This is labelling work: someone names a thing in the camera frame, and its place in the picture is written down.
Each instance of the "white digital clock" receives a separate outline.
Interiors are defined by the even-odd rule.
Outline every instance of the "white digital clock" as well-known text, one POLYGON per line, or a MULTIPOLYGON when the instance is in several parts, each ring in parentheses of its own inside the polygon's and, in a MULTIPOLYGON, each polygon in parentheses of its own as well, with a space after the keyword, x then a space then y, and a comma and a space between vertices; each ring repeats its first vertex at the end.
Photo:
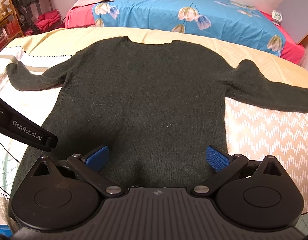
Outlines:
POLYGON ((273 11, 272 12, 272 18, 273 18, 273 23, 276 25, 279 25, 279 23, 282 21, 282 14, 278 11, 273 11))

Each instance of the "red clothing pile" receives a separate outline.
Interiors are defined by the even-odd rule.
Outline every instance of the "red clothing pile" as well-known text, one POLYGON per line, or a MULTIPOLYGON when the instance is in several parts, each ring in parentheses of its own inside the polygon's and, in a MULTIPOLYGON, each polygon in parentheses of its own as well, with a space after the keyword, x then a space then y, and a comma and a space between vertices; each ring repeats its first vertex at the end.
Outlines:
POLYGON ((57 9, 54 11, 46 12, 38 16, 38 20, 35 25, 41 30, 45 31, 51 27, 54 23, 61 20, 61 16, 57 9))

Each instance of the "sweater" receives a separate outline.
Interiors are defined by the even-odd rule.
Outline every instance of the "sweater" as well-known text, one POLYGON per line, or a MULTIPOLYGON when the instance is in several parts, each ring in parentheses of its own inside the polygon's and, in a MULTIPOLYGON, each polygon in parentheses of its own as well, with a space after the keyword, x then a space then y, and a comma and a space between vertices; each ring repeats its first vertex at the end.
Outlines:
MULTIPOLYGON (((191 188, 211 176, 207 146, 227 150, 225 97, 308 113, 308 89, 271 82, 250 60, 234 69, 216 52, 184 41, 152 45, 116 37, 42 75, 31 74, 21 62, 9 64, 7 74, 20 91, 62 84, 42 125, 58 137, 47 155, 65 160, 105 144, 110 158, 100 173, 123 188, 191 188)), ((11 199, 40 155, 27 148, 11 199)))

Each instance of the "blue object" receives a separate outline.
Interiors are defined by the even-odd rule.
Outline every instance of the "blue object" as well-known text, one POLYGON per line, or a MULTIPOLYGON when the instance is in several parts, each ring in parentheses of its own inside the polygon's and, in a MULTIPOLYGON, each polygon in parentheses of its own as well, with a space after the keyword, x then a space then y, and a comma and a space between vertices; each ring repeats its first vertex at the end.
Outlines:
POLYGON ((84 163, 93 171, 99 172, 109 160, 109 148, 105 145, 83 157, 84 163))
POLYGON ((206 149, 206 161, 216 172, 219 172, 230 164, 229 158, 231 158, 230 155, 222 154, 210 146, 206 149))
POLYGON ((6 237, 12 236, 12 231, 8 225, 0 225, 0 235, 4 235, 6 237))
POLYGON ((286 39, 254 6, 230 0, 114 0, 92 8, 98 27, 158 29, 216 38, 281 55, 286 39))

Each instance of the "sweater neckline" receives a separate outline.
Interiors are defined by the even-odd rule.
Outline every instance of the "sweater neckline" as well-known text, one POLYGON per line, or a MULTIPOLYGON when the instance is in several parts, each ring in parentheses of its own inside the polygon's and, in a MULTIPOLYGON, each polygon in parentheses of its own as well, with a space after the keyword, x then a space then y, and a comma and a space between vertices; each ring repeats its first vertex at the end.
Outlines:
POLYGON ((163 44, 146 44, 146 43, 138 43, 131 41, 128 36, 122 37, 123 46, 126 48, 135 48, 141 50, 158 50, 158 49, 167 49, 170 44, 174 43, 175 41, 172 40, 171 43, 163 43, 163 44))

